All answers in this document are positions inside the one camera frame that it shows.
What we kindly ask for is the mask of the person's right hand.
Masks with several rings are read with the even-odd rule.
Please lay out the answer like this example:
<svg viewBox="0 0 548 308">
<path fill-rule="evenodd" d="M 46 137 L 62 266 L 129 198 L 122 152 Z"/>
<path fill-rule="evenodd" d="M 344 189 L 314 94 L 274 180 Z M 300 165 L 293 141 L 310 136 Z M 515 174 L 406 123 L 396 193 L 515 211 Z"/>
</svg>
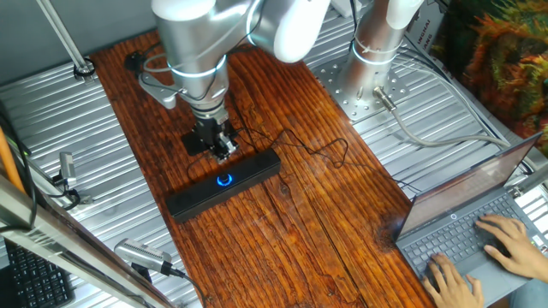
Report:
<svg viewBox="0 0 548 308">
<path fill-rule="evenodd" d="M 507 271 L 547 283 L 547 257 L 531 243 L 523 222 L 515 218 L 485 215 L 475 224 L 503 244 L 509 256 L 492 245 L 485 245 L 484 250 Z"/>
</svg>

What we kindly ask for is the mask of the person's left hand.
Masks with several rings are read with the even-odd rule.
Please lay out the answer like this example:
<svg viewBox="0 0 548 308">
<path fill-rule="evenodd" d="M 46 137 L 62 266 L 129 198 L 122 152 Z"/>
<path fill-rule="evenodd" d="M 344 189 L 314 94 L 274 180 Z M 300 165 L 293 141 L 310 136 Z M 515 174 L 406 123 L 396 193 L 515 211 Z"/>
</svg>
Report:
<svg viewBox="0 0 548 308">
<path fill-rule="evenodd" d="M 480 280 L 470 275 L 466 275 L 464 280 L 443 253 L 432 255 L 428 267 L 438 287 L 434 287 L 427 276 L 422 279 L 422 284 L 437 308 L 484 307 Z"/>
</svg>

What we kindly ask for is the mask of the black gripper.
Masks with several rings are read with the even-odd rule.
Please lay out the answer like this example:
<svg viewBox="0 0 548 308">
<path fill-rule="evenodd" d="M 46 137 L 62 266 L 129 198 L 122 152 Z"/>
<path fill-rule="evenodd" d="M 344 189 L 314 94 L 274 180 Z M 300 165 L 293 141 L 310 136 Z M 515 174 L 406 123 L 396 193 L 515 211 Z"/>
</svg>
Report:
<svg viewBox="0 0 548 308">
<path fill-rule="evenodd" d="M 218 163 L 224 163 L 238 149 L 238 144 L 231 138 L 229 120 L 218 123 L 215 119 L 198 119 L 195 132 L 208 147 L 208 157 L 217 159 Z"/>
</svg>

